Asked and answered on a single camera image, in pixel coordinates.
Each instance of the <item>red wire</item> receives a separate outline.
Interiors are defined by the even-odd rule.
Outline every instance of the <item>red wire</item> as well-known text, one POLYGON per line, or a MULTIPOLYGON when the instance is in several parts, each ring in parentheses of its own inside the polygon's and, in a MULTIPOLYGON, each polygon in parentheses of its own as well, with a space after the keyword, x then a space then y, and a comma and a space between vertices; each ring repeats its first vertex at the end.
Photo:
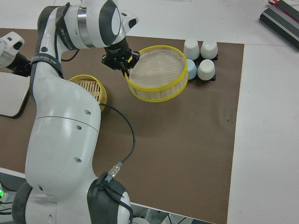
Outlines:
POLYGON ((281 11, 283 11, 285 14, 287 14, 289 17, 291 17, 293 20, 295 20, 297 23, 299 23, 299 20, 297 20, 295 17, 293 17, 291 14, 289 14, 288 12, 286 12, 285 10, 283 10, 281 7, 279 7, 278 5, 276 5, 273 2, 268 1, 268 3, 272 6, 275 6, 276 8, 280 9, 281 11))

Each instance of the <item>white cup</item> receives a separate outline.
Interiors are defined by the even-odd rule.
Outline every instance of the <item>white cup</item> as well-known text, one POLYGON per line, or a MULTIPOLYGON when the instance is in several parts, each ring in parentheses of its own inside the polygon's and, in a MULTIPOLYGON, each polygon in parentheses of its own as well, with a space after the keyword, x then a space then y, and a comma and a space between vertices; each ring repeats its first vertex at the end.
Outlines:
POLYGON ((199 45, 197 40, 193 38, 185 40, 183 53, 187 59, 197 59, 199 57, 199 45))
POLYGON ((218 54, 218 46, 217 42, 214 39, 206 39, 203 41, 202 46, 200 48, 201 56, 204 59, 213 59, 218 54))
POLYGON ((209 60, 203 60, 198 69, 197 69, 197 75, 201 80, 210 80, 215 75, 215 66, 214 63, 209 60))
POLYGON ((197 75, 197 69, 194 61, 187 59, 188 62, 188 80, 195 78, 197 75))

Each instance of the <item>round yellow basket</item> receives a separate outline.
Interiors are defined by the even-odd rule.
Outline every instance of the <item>round yellow basket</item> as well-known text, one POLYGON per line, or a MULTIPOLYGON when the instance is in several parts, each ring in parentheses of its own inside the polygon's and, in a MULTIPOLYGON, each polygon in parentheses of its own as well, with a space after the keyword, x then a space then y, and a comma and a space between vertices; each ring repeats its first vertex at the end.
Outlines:
MULTIPOLYGON (((79 86, 83 87, 87 91, 89 91, 94 98, 101 103, 107 103, 107 93, 99 80, 96 77, 90 75, 78 75, 71 78, 69 81, 78 84, 79 86)), ((104 106, 100 105, 101 111, 104 110, 104 106)))
POLYGON ((163 102, 176 97, 186 87, 187 59, 172 46, 151 46, 140 51, 138 63, 125 78, 138 99, 163 102))

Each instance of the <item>brown table surface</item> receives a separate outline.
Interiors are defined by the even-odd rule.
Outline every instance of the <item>brown table surface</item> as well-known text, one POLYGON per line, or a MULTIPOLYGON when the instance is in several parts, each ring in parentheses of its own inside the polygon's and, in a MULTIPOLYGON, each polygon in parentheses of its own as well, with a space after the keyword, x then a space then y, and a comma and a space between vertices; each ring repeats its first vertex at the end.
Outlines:
MULTIPOLYGON (((21 49, 28 59, 35 50, 36 30, 15 31, 25 39, 21 49)), ((183 50, 183 40, 128 37, 132 50, 171 45, 183 50)), ((117 176, 132 202, 213 223, 227 221, 235 123, 242 71, 243 44, 218 43, 215 82, 189 81, 184 91, 163 103, 135 98, 121 72, 101 63, 104 49, 84 49, 62 63, 64 77, 97 77, 108 103, 127 116, 136 133, 136 148, 117 176)), ((69 58, 74 52, 67 52, 69 58)), ((36 107, 29 99, 17 119, 0 117, 0 167, 24 172, 26 151, 36 107)), ((96 175, 108 171, 131 149, 126 122, 106 108, 93 157, 96 175)))

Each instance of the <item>white table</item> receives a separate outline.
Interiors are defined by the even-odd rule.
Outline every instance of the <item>white table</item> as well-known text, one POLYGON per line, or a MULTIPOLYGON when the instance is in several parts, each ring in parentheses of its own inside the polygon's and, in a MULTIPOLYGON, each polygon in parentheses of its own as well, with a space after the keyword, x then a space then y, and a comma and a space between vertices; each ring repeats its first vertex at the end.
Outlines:
MULTIPOLYGON (((66 0, 2 0, 0 28, 37 28, 66 0)), ((71 4, 80 3, 70 0, 71 4)), ((287 0, 297 9, 299 0, 287 0)), ((119 0, 139 16, 129 35, 245 43, 228 224, 299 220, 299 53, 258 21, 261 0, 119 0)))

